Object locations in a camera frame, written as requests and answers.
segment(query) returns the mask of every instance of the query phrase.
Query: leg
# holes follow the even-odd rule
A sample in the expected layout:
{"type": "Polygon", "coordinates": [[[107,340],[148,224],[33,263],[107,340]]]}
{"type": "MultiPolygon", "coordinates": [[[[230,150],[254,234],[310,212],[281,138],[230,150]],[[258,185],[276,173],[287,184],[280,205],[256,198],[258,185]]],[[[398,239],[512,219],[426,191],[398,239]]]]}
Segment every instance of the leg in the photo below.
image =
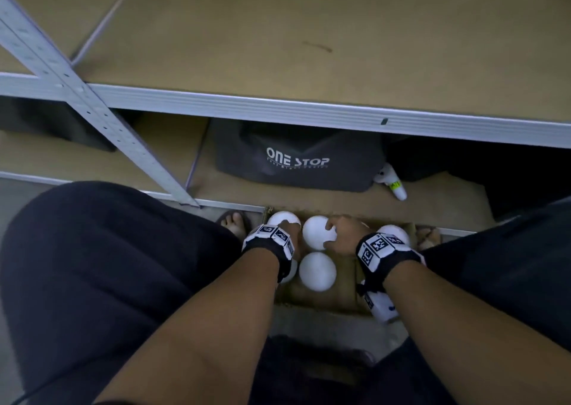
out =
{"type": "Polygon", "coordinates": [[[227,229],[127,187],[72,183],[33,200],[0,252],[25,390],[39,389],[30,403],[90,403],[168,316],[239,255],[227,229]]]}
{"type": "MultiPolygon", "coordinates": [[[[571,351],[571,203],[426,250],[428,267],[571,351]]],[[[454,403],[411,339],[375,368],[363,403],[454,403]]]]}

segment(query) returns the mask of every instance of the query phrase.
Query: foot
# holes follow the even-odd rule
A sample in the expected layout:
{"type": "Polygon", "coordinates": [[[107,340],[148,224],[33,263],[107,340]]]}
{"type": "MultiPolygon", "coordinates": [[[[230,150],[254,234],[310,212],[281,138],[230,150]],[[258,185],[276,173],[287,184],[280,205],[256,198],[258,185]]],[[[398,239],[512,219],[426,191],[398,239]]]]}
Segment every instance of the foot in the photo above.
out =
{"type": "Polygon", "coordinates": [[[246,239],[246,228],[244,226],[244,219],[238,213],[227,215],[225,219],[220,222],[227,230],[232,232],[239,240],[240,243],[246,239]]]}

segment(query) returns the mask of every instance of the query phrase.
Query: hand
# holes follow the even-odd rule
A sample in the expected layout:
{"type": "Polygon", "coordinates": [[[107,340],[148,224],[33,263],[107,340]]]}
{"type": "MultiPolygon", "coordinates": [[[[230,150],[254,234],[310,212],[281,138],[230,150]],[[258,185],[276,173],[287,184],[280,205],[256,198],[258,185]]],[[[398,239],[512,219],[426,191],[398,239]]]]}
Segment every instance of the hand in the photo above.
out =
{"type": "Polygon", "coordinates": [[[370,227],[348,215],[334,215],[330,217],[325,225],[325,229],[330,230],[332,227],[335,227],[337,230],[337,240],[326,241],[324,246],[326,249],[333,250],[341,255],[354,255],[361,238],[373,233],[370,227]]]}
{"type": "Polygon", "coordinates": [[[294,245],[294,259],[299,260],[301,257],[299,250],[299,234],[302,231],[302,227],[299,226],[298,223],[290,223],[287,220],[281,222],[279,227],[289,234],[291,242],[294,245]]]}

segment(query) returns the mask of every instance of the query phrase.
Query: perforated metal post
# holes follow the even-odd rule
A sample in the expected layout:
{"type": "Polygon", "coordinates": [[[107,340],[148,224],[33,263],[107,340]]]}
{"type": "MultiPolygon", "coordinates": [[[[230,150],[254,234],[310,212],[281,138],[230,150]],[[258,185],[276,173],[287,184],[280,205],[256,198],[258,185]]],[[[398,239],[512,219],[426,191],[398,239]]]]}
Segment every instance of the perforated metal post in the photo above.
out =
{"type": "Polygon", "coordinates": [[[115,115],[91,88],[75,74],[65,57],[15,0],[0,0],[0,44],[101,132],[175,200],[198,203],[157,160],[138,134],[115,115]]]}

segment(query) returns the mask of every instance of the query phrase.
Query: mark on shelf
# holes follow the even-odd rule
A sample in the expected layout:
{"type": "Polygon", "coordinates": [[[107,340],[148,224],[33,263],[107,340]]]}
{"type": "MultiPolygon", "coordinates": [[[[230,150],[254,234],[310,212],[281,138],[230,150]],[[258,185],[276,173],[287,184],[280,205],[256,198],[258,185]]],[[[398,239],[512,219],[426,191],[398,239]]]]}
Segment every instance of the mark on shelf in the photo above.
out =
{"type": "Polygon", "coordinates": [[[310,43],[309,41],[303,41],[302,44],[304,44],[305,46],[311,46],[313,48],[320,48],[321,50],[325,50],[327,53],[333,53],[332,48],[324,46],[323,44],[310,43]]]}

